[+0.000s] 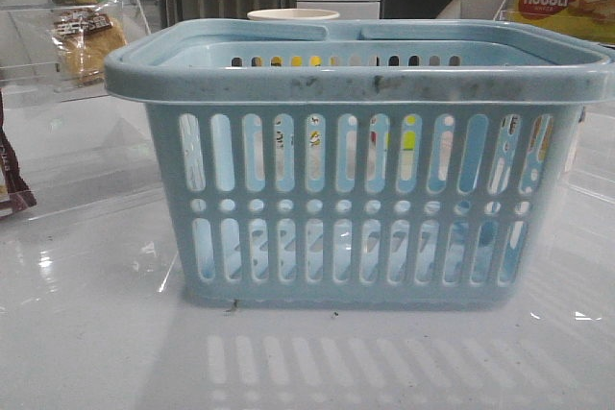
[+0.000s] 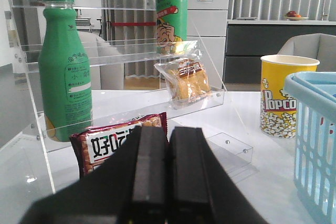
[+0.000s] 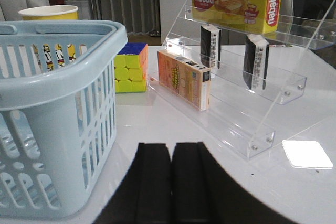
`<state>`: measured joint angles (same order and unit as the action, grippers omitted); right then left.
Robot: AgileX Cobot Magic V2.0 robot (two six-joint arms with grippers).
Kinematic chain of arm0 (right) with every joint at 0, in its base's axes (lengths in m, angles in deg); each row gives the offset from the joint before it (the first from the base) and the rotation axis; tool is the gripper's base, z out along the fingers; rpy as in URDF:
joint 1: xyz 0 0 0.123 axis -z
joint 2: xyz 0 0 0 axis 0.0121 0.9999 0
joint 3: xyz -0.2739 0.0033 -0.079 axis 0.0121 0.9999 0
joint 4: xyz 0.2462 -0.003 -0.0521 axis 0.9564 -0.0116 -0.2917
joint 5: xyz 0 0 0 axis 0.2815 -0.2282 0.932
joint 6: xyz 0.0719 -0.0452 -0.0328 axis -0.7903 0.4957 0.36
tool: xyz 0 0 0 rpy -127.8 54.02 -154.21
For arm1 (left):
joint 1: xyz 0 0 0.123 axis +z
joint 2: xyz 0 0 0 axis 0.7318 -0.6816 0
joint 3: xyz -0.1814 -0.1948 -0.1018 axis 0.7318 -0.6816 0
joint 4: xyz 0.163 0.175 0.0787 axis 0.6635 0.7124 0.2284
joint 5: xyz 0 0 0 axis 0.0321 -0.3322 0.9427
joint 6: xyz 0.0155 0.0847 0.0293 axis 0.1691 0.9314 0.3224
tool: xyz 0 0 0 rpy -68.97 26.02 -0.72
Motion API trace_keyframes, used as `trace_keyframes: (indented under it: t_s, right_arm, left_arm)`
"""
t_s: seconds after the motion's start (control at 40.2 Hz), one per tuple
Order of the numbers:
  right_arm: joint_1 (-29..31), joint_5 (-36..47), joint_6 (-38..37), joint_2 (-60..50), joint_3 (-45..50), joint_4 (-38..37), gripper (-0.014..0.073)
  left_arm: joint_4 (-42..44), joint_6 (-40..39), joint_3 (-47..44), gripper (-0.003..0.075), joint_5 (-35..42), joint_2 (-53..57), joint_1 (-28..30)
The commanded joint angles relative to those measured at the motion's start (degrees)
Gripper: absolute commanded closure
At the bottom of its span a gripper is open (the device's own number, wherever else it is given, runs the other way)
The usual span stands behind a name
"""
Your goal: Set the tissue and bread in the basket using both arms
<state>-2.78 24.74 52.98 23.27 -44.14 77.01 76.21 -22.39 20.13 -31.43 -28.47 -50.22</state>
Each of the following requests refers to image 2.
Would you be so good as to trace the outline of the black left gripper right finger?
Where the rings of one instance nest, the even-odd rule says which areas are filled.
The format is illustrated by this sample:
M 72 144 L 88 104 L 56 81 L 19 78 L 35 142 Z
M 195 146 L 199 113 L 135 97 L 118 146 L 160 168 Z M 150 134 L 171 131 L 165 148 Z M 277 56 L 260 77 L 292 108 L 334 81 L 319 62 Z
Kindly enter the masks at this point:
M 169 223 L 266 223 L 222 168 L 200 128 L 169 143 Z

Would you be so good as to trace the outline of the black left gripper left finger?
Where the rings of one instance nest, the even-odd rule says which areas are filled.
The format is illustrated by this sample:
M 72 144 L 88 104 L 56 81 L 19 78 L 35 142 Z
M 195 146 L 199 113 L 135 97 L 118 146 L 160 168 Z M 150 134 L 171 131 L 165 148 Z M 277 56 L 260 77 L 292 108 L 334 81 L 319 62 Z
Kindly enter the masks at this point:
M 33 203 L 20 223 L 165 223 L 165 154 L 160 127 L 133 129 L 97 169 Z

